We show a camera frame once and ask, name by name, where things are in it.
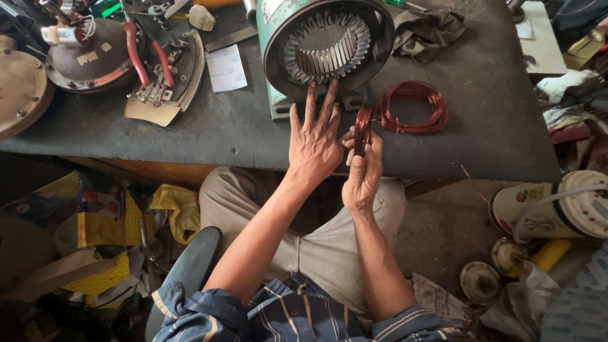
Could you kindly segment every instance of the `striped shirt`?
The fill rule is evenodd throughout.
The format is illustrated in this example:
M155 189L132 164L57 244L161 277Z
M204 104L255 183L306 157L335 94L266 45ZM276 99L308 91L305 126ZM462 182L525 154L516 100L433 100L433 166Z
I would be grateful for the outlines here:
M363 331L348 307L333 301L299 273L260 289L243 307L240 299L215 289L184 296L181 282L152 294L165 315L155 341L323 342L441 341L460 331L436 314L412 306Z

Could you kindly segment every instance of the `gray cloth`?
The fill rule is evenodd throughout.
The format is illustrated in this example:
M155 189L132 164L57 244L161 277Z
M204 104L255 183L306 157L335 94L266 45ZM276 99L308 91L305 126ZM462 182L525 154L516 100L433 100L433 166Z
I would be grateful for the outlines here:
M403 12L395 18L393 55L410 55L428 63L465 31L464 19L464 16L447 11Z

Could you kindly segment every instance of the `floor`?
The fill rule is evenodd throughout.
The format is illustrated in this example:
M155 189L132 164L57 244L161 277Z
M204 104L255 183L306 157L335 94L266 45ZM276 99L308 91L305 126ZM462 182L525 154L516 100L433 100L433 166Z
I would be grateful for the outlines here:
M410 278L416 272L458 295L458 274L469 262L489 263L502 233L488 217L489 199L518 183L463 180L407 200L395 258Z

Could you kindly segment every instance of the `chair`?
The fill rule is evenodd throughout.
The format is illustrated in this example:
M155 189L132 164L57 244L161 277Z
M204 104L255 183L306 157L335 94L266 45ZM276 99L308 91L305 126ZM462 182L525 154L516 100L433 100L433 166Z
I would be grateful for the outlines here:
M200 291L213 271L222 237L222 231L217 227L209 226L202 229L179 256L165 282L181 281L184 284L186 297ZM156 334L161 331L164 319L165 315L153 305L146 323L146 341L154 340Z

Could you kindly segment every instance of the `red copper wire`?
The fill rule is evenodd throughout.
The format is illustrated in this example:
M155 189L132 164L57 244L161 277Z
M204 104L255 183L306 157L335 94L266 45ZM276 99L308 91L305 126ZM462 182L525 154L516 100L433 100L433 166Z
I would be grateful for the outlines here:
M365 156L365 145L370 142L373 113L374 108L367 103L364 103L357 113L354 125L354 154L357 156Z
M390 112L391 100L427 100L433 114L427 122L420 124L401 124ZM405 81L392 86L387 92L378 97L378 123L384 129L410 134L435 134L447 124L449 113L446 101L437 88L422 81Z

